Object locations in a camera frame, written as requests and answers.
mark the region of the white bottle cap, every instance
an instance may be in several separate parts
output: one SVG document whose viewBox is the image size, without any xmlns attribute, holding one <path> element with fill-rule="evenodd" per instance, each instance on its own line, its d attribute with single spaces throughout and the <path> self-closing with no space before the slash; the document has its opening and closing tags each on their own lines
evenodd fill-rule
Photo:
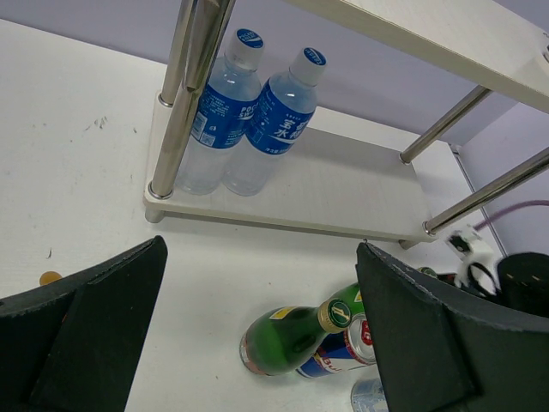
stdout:
<svg viewBox="0 0 549 412">
<path fill-rule="evenodd" d="M 326 58 L 312 47 L 303 49 L 290 66 L 290 72 L 300 82 L 308 86 L 316 86 L 318 79 L 326 69 Z"/>
<path fill-rule="evenodd" d="M 240 69 L 256 71 L 265 49 L 259 34 L 247 28 L 240 28 L 231 37 L 225 50 L 225 57 Z"/>
</svg>

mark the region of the green glass bottle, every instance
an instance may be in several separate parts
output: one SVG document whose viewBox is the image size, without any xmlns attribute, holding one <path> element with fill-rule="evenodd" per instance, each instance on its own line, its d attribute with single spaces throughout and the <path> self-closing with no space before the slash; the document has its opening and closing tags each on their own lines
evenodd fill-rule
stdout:
<svg viewBox="0 0 549 412">
<path fill-rule="evenodd" d="M 351 317 L 351 310 L 339 299 L 320 307 L 288 306 L 267 312 L 244 334 L 240 357 L 253 373 L 292 372 L 309 360 L 324 337 L 345 330 Z"/>
<path fill-rule="evenodd" d="M 424 275 L 428 275 L 430 277 L 434 277 L 435 279 L 438 279 L 437 272 L 435 272 L 432 268 L 428 266 L 418 268 L 418 270 Z"/>
<path fill-rule="evenodd" d="M 362 294 L 360 293 L 360 286 L 358 283 L 353 283 L 346 288 L 336 292 L 332 299 L 341 299 L 343 300 L 349 309 L 351 309 L 351 314 L 354 316 L 359 313 L 364 313 L 364 306 L 362 305 Z"/>
</svg>

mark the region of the red and blue can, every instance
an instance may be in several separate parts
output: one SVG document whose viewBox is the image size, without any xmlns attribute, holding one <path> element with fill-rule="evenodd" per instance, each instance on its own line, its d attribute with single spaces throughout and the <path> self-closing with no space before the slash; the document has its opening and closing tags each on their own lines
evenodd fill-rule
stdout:
<svg viewBox="0 0 549 412">
<path fill-rule="evenodd" d="M 345 331 L 328 335 L 297 372 L 306 378 L 319 378 L 375 364 L 370 327 L 364 313 L 359 313 Z"/>
</svg>

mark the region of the beer bottle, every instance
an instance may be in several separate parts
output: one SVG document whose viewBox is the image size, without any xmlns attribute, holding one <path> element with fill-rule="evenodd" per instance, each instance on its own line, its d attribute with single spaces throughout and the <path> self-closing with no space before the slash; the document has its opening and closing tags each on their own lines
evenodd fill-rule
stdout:
<svg viewBox="0 0 549 412">
<path fill-rule="evenodd" d="M 253 373 L 279 375 L 305 363 L 330 333 L 351 323 L 343 300 L 330 299 L 320 307 L 287 306 L 256 320 L 240 343 L 240 357 Z"/>
</svg>

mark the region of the blue bottle label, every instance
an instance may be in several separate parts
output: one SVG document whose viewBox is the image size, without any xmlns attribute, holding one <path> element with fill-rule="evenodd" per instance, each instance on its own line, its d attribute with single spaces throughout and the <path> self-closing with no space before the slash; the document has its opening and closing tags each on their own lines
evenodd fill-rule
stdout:
<svg viewBox="0 0 549 412">
<path fill-rule="evenodd" d="M 261 49 L 263 47 L 263 40 L 259 37 L 259 34 L 247 28 L 240 28 L 237 31 L 237 36 L 241 42 L 252 49 Z"/>
<path fill-rule="evenodd" d="M 311 63 L 316 64 L 317 66 L 326 65 L 326 57 L 317 49 L 307 47 L 303 49 L 303 54 L 305 54 L 305 57 L 309 59 Z"/>
<path fill-rule="evenodd" d="M 231 148 L 246 132 L 256 106 L 257 100 L 230 99 L 207 85 L 190 134 L 210 148 Z"/>
<path fill-rule="evenodd" d="M 267 82 L 246 135 L 252 146 L 263 153 L 282 155 L 292 147 L 313 114 L 314 111 L 303 114 L 290 109 L 278 100 Z"/>
</svg>

